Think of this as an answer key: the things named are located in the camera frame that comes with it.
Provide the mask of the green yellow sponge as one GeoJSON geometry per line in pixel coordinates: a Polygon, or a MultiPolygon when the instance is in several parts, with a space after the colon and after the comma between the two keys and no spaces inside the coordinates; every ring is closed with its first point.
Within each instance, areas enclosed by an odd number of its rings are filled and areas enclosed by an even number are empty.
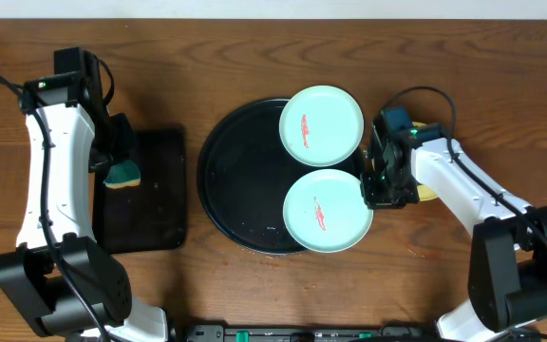
{"type": "Polygon", "coordinates": [[[110,189],[138,186],[141,183],[140,168],[131,160],[113,165],[103,184],[110,189]]]}

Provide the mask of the light blue plate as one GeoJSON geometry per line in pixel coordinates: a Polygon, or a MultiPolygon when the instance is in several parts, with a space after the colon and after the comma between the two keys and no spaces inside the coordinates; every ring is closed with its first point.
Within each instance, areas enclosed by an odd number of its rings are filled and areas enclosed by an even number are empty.
{"type": "Polygon", "coordinates": [[[332,166],[348,158],[364,133],[363,111],[345,90],[331,85],[305,88],[284,105],[279,136],[297,161],[332,166]]]}
{"type": "Polygon", "coordinates": [[[308,250],[337,253],[368,232],[374,212],[362,197],[360,181],[336,169],[312,171],[288,191],[282,209],[294,240],[308,250]]]}

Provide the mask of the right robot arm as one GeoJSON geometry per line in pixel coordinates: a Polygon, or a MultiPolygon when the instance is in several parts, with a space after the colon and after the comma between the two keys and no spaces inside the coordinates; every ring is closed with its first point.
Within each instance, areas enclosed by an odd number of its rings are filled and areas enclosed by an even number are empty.
{"type": "Polygon", "coordinates": [[[415,125],[402,107],[383,109],[361,176],[371,209],[418,203],[429,188],[471,237],[468,298],[436,322],[444,340],[542,338],[526,325],[547,317],[547,206],[509,193],[474,164],[438,123],[415,125]]]}

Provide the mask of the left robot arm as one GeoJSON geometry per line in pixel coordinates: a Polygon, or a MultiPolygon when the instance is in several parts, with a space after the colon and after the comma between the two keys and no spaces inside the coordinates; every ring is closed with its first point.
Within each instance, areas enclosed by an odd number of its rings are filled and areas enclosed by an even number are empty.
{"type": "Polygon", "coordinates": [[[15,249],[0,255],[0,289],[41,337],[165,341],[165,311],[132,295],[126,270],[93,233],[90,174],[140,180],[130,123],[108,111],[107,72],[95,54],[69,47],[55,51],[52,76],[16,90],[30,142],[28,199],[15,249]]]}

